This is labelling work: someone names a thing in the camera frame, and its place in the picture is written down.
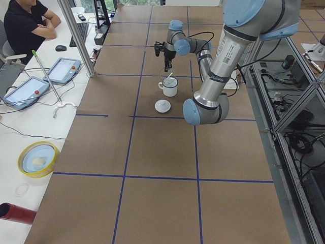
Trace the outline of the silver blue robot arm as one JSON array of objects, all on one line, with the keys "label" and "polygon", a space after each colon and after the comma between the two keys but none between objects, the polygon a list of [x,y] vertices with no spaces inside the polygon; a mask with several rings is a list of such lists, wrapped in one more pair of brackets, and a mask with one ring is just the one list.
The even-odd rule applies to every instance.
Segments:
[{"label": "silver blue robot arm", "polygon": [[226,1],[223,6],[223,31],[216,58],[205,40],[187,37],[183,23],[172,20],[163,44],[165,70],[176,56],[194,53],[203,81],[200,89],[183,104],[183,116],[190,125],[216,124],[229,111],[223,89],[248,44],[292,36],[299,25],[300,1]]}]

